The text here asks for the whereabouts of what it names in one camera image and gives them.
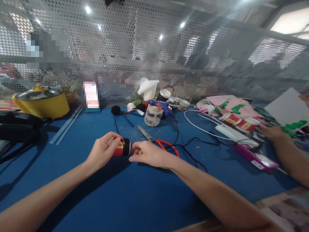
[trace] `red scissors handle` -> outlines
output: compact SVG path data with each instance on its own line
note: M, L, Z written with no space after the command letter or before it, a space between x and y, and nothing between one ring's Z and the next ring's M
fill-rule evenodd
M166 142L164 140L160 140L160 139L157 139L156 142L160 145L160 147L163 149L163 150L166 150L165 147L162 145L162 143L168 145L168 146L171 146L171 144L169 142ZM176 153L176 156L179 157L179 152L177 151L177 149L172 146L172 148L174 149L174 152Z

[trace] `white power strip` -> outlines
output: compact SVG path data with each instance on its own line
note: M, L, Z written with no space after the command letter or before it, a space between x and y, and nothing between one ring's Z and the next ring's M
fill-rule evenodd
M253 147L257 147L258 143L249 139L247 136L243 135L242 133L238 132L237 130L234 130L233 128L226 126L226 125L218 125L216 126L216 130L224 134L226 137L230 138L234 142L238 142L238 144L248 144Z

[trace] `yellow electric pot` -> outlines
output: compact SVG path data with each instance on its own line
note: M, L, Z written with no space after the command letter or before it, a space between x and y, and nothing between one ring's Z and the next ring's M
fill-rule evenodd
M32 113L39 118L61 118L70 110L63 89L43 88L40 84L37 84L37 88L15 94L13 102L24 113Z

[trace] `forearm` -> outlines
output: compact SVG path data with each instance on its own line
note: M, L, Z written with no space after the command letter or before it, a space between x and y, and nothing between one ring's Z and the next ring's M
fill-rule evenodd
M187 162L171 157L167 167L186 183L228 228L256 229L271 225L253 204L216 178Z
M0 213L3 231L36 231L48 215L94 170L85 163L48 183Z
M309 156L300 150L289 136L274 138L272 142L285 171L309 188Z

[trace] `red paper cup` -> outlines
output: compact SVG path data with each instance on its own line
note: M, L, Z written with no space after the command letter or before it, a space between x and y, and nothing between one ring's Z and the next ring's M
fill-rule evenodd
M226 113L221 118L220 121L225 122L226 124L236 126L238 123L241 122L241 119L239 119L237 116L235 116L232 113Z
M249 133L250 131L253 131L253 129L256 128L259 124L261 124L261 122L254 118L246 118L235 127L242 132Z
M123 138L120 140L113 156L128 156L131 150L131 141L129 139Z

